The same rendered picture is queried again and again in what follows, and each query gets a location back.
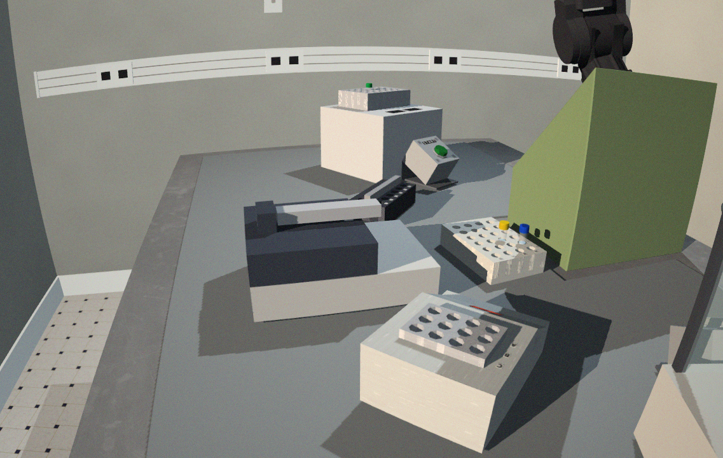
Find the dark grey bench mat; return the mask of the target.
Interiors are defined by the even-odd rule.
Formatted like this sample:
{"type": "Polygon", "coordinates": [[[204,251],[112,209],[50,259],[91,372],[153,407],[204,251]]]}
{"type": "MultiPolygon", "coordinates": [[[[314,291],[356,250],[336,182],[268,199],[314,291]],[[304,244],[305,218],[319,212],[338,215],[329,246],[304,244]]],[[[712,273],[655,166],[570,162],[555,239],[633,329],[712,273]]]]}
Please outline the dark grey bench mat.
{"type": "Polygon", "coordinates": [[[375,183],[321,167],[321,147],[202,157],[156,382],[146,458],[644,458],[633,434],[703,275],[677,259],[564,281],[489,284],[441,224],[506,218],[513,167],[468,143],[402,221],[439,294],[548,320],[544,348],[483,453],[359,400],[361,342],[405,305],[254,322],[243,207],[352,199],[375,183]]]}

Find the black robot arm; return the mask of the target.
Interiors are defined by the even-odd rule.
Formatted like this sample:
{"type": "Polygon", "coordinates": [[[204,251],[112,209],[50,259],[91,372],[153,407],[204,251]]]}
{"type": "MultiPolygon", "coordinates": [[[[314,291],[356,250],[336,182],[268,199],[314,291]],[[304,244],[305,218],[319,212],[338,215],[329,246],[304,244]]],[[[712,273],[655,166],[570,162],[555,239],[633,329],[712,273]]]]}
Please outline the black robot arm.
{"type": "Polygon", "coordinates": [[[582,83],[596,67],[633,72],[623,62],[633,44],[626,0],[555,0],[555,15],[557,55],[564,64],[577,64],[582,83]],[[582,11],[589,8],[603,10],[582,11]]]}

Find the cream tube rack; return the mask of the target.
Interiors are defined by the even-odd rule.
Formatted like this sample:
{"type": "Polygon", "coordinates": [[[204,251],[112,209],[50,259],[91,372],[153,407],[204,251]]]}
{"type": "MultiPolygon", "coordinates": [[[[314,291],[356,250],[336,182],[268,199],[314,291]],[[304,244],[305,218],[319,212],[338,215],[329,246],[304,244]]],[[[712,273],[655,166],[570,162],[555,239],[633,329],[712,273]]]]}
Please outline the cream tube rack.
{"type": "Polygon", "coordinates": [[[499,240],[499,226],[492,217],[442,224],[440,245],[491,285],[542,273],[547,251],[528,239],[519,244],[511,228],[499,240]]]}

